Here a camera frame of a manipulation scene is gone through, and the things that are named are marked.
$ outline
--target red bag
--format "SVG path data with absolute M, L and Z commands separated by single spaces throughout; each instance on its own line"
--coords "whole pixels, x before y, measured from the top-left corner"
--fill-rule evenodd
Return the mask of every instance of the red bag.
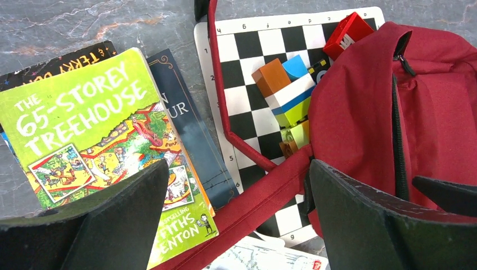
M 313 157 L 433 209 L 435 204 L 412 188 L 414 176 L 477 183 L 477 49 L 467 41 L 446 31 L 387 22 L 351 45 L 312 93 L 310 145 L 277 166 L 230 131 L 214 30 L 216 6 L 211 0 L 209 37 L 224 133 L 269 173 L 217 212 L 219 236 L 154 269 L 206 267 L 303 193 Z M 316 211 L 309 219 L 322 236 Z

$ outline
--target green book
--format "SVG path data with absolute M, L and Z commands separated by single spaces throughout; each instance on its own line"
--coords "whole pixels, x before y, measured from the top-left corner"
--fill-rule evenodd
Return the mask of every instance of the green book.
M 149 268 L 218 235 L 139 49 L 0 92 L 0 107 L 0 123 L 44 209 L 165 159 L 169 186 Z

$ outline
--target marble surface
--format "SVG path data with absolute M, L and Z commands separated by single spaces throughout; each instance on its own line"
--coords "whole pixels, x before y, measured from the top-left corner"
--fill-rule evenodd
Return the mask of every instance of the marble surface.
M 379 6 L 386 21 L 452 31 L 477 46 L 476 0 L 219 0 L 217 20 L 366 6 Z M 139 47 L 146 56 L 170 48 L 216 137 L 194 43 L 195 24 L 193 0 L 2 0 L 0 73 L 104 39 L 119 52 Z M 0 218 L 38 211 L 37 198 L 1 141 Z

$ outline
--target red logo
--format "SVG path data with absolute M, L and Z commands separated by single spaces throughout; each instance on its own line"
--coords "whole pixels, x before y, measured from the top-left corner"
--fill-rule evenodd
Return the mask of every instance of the red logo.
M 321 269 L 321 262 L 319 260 L 315 260 L 313 263 L 313 270 L 320 270 Z

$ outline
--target red strap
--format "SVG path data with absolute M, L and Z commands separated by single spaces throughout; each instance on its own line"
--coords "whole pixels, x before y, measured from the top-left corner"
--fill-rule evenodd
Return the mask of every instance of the red strap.
M 221 61 L 219 59 L 219 49 L 217 45 L 217 32 L 215 31 L 215 9 L 217 0 L 209 2 L 209 38 L 210 38 L 210 54 L 212 56 L 212 66 L 215 74 L 215 88 L 217 89 L 217 99 L 219 102 L 220 118 L 224 129 L 226 139 L 242 152 L 245 156 L 255 162 L 258 166 L 267 172 L 270 172 L 277 165 L 264 157 L 257 150 L 253 149 L 243 139 L 230 131 L 230 121 L 228 118 L 227 102 L 225 99 Z
M 310 145 L 221 208 L 214 217 L 219 235 L 187 250 L 153 270 L 203 269 L 235 243 L 250 234 L 303 189 L 309 169 Z

